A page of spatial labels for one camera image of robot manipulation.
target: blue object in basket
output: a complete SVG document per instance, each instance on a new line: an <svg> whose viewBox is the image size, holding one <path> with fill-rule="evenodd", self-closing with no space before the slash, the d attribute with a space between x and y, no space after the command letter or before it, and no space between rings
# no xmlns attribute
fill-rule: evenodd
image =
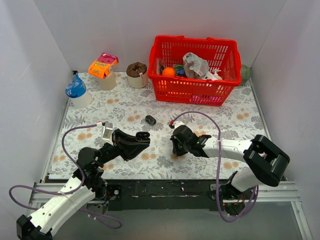
<svg viewBox="0 0 320 240"><path fill-rule="evenodd" d="M78 76L78 74L73 75L73 81L68 84L65 89L65 94L72 99L81 97L85 94L87 88L84 81Z"/></svg>

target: floral pattern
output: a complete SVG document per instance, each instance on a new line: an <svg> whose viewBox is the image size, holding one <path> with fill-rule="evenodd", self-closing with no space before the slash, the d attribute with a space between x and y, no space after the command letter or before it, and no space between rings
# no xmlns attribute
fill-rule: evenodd
<svg viewBox="0 0 320 240"><path fill-rule="evenodd" d="M124 161L117 157L104 167L105 179L214 179L217 173L218 158L195 157L186 154L177 157L172 153L170 120L185 111L200 111L216 120L221 128L222 139L246 140L257 134L265 135L254 95L249 84L233 89L221 107L157 101L152 83L141 89L130 87L125 72L115 72L116 87L110 91L101 90L94 76L80 73L92 96L92 103L86 108L76 109L70 103L62 133L51 159L49 179L68 179L76 166L62 150L61 139L64 132L76 126L108 121L113 127L127 134L148 131L150 147L135 159ZM153 116L154 126L145 121L145 116ZM218 136L215 126L199 114L186 114L180 121L190 127L195 134ZM65 138L65 147L74 159L84 147L101 148L101 129L97 127L79 129L70 132ZM222 159L220 177L228 179L234 171L246 168L241 161Z"/></svg>

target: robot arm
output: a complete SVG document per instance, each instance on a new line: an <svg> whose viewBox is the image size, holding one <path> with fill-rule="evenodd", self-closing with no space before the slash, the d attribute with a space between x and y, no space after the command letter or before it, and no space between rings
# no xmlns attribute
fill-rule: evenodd
<svg viewBox="0 0 320 240"><path fill-rule="evenodd" d="M131 136L119 129L113 131L111 123L100 125L103 126L102 139L107 143L101 149L82 148L76 161L84 172L84 184L72 194L64 194L81 184L82 174L80 169L77 169L59 191L62 195L52 197L28 217L19 217L16 221L19 239L52 240L59 228L83 205L92 199L105 198L108 185L101 178L104 171L100 169L105 163L117 156L129 161L150 145L148 132L138 132L136 136Z"/></svg>
<svg viewBox="0 0 320 240"><path fill-rule="evenodd" d="M219 142L211 135L195 135L190 128L177 121L171 137L173 153L182 156L192 153L196 157L219 156ZM268 138L262 135L252 140L222 140L223 158L246 162L249 168L234 172L221 188L222 196L243 193L259 184L276 187L290 162L290 158Z"/></svg>

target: gray floor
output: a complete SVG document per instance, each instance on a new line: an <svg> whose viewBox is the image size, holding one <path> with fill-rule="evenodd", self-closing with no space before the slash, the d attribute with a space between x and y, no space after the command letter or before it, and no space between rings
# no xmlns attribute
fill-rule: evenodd
<svg viewBox="0 0 320 240"><path fill-rule="evenodd" d="M125 210L109 212L123 222L113 230L77 212L54 240L300 240L289 202L258 202L252 212L234 223L207 210Z"/></svg>

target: brown cloth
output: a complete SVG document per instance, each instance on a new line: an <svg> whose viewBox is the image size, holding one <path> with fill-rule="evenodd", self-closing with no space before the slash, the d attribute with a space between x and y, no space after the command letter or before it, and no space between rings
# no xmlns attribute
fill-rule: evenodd
<svg viewBox="0 0 320 240"><path fill-rule="evenodd" d="M138 61L136 63L130 64L126 69L126 74L132 78L138 78L140 77L139 73L145 74L146 72L147 72L147 65Z"/></svg>

